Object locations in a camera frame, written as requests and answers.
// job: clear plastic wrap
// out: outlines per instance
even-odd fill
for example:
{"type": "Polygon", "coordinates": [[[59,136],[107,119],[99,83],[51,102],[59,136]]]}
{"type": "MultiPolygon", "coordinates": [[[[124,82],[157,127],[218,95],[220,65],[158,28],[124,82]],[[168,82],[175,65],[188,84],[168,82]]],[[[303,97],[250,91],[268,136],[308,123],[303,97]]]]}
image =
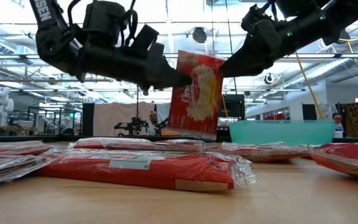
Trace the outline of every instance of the clear plastic wrap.
{"type": "Polygon", "coordinates": [[[358,143],[329,143],[310,147],[310,154],[321,166],[358,177],[358,143]]]}
{"type": "Polygon", "coordinates": [[[52,148],[42,141],[0,142],[1,154],[39,155],[52,148]]]}
{"type": "Polygon", "coordinates": [[[250,162],[216,152],[107,151],[69,149],[39,175],[159,189],[215,192],[256,181],[250,162]]]}
{"type": "Polygon", "coordinates": [[[291,147],[284,143],[245,145],[224,142],[204,151],[238,155],[252,162],[278,162],[308,155],[307,147],[291,147]]]}
{"type": "Polygon", "coordinates": [[[146,139],[131,138],[84,138],[73,146],[75,149],[148,150],[148,151],[201,151],[204,141],[174,139],[150,142],[146,139]]]}
{"type": "Polygon", "coordinates": [[[193,78],[193,83],[173,88],[168,130],[188,133],[201,139],[216,139],[221,107],[224,60],[180,50],[177,70],[193,78]]]}
{"type": "Polygon", "coordinates": [[[0,154],[0,182],[22,177],[46,166],[52,160],[48,157],[0,154]]]}

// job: red plastic package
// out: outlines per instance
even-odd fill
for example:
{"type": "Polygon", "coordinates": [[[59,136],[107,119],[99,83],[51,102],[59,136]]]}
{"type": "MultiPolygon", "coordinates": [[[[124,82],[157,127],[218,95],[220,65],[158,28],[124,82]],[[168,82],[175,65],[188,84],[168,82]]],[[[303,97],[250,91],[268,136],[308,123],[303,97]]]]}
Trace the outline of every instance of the red plastic package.
{"type": "Polygon", "coordinates": [[[200,151],[205,142],[200,140],[174,139],[150,142],[132,138],[84,138],[74,143],[75,149],[150,150],[150,151],[200,151]]]}
{"type": "Polygon", "coordinates": [[[37,156],[50,148],[51,145],[44,144],[42,141],[0,142],[1,154],[37,156]]]}
{"type": "Polygon", "coordinates": [[[310,154],[321,166],[358,177],[358,143],[329,143],[311,147],[310,154]]]}
{"type": "Polygon", "coordinates": [[[51,158],[0,154],[0,182],[22,177],[47,165],[51,158]]]}
{"type": "Polygon", "coordinates": [[[203,139],[216,139],[221,105],[224,60],[182,50],[177,70],[191,76],[189,86],[174,88],[168,117],[168,129],[203,139]]]}
{"type": "Polygon", "coordinates": [[[290,147],[283,143],[263,145],[222,143],[221,146],[210,147],[204,151],[238,155],[252,162],[278,162],[308,155],[307,147],[290,147]]]}
{"type": "Polygon", "coordinates": [[[55,160],[39,175],[196,192],[255,182],[249,161],[217,153],[72,149],[48,156],[55,160]]]}

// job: wooden table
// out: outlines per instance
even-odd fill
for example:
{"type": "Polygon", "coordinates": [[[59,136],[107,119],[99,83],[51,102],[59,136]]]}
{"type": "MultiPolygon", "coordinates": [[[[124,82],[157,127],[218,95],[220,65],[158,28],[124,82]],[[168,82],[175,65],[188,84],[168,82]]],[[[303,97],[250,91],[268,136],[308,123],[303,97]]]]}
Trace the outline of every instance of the wooden table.
{"type": "Polygon", "coordinates": [[[221,194],[28,177],[0,184],[0,224],[358,223],[358,180],[307,159],[253,168],[258,184],[221,194]]]}

